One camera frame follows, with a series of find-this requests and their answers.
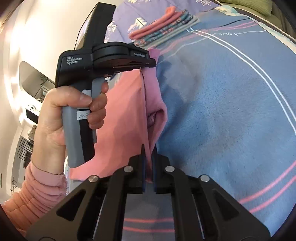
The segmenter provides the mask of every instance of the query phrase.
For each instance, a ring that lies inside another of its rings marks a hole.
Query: pink sleeve
[[[21,191],[14,193],[2,207],[24,236],[33,223],[65,197],[66,185],[64,174],[44,172],[30,162]]]

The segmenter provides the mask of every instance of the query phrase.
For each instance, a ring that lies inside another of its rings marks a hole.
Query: pink cloth
[[[158,60],[160,51],[150,49]],[[156,68],[122,73],[119,82],[107,93],[107,115],[97,130],[95,157],[70,169],[70,179],[85,180],[90,175],[105,177],[128,164],[129,158],[141,152],[144,144],[147,170],[151,170],[151,153],[167,121]]]
[[[157,19],[156,21],[154,21],[153,23],[151,23],[150,25],[148,25],[146,27],[143,27],[143,28],[141,28],[139,30],[133,31],[132,33],[129,34],[129,38],[130,39],[139,39],[139,38],[141,38],[141,37],[143,37],[143,36],[145,36],[145,35],[147,35],[149,33],[153,33],[154,31],[161,29],[162,27],[158,27],[158,26],[160,24],[163,24],[164,22],[167,23],[168,20],[170,20],[177,13],[179,14],[180,12],[176,12],[176,7],[175,6],[167,7],[166,10],[165,10],[165,14],[161,18]]]
[[[25,236],[33,223],[65,197],[66,186],[64,174],[44,172],[30,162],[21,191],[14,193],[2,208],[18,231]]]
[[[160,23],[159,25],[156,25],[155,27],[153,27],[150,30],[145,30],[144,28],[142,28],[141,30],[143,30],[142,33],[136,34],[135,36],[133,36],[133,38],[129,37],[130,39],[140,39],[148,34],[154,33],[160,29],[162,29],[163,27],[169,25],[170,23],[172,23],[173,21],[177,20],[179,17],[181,17],[181,15],[184,14],[184,12],[176,12],[171,18],[169,18],[168,20],[166,20],[163,23]]]

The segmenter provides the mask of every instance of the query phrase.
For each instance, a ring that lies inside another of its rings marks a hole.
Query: stack of folded towels
[[[156,46],[197,22],[197,17],[189,14],[187,10],[176,12],[176,7],[171,6],[166,9],[165,14],[160,19],[132,32],[129,38],[137,47],[147,47],[152,43]]]

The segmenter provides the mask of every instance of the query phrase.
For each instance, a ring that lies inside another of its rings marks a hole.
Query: handwritten label
[[[90,110],[81,110],[81,111],[77,111],[76,114],[77,114],[77,120],[85,120],[87,119],[87,117],[89,116],[90,114]]]

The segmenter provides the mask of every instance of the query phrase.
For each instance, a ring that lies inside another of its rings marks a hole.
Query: metal screw
[[[132,166],[126,166],[126,167],[124,167],[124,171],[125,172],[132,172],[133,171],[133,167]]]
[[[208,182],[210,180],[210,177],[208,175],[201,175],[200,176],[200,179],[203,181],[203,182]]]
[[[95,183],[95,182],[98,181],[98,179],[99,179],[98,176],[92,175],[92,176],[89,177],[89,182]]]
[[[166,170],[167,172],[173,172],[173,171],[175,170],[175,168],[172,167],[172,166],[166,166],[166,167],[165,167],[165,170]]]

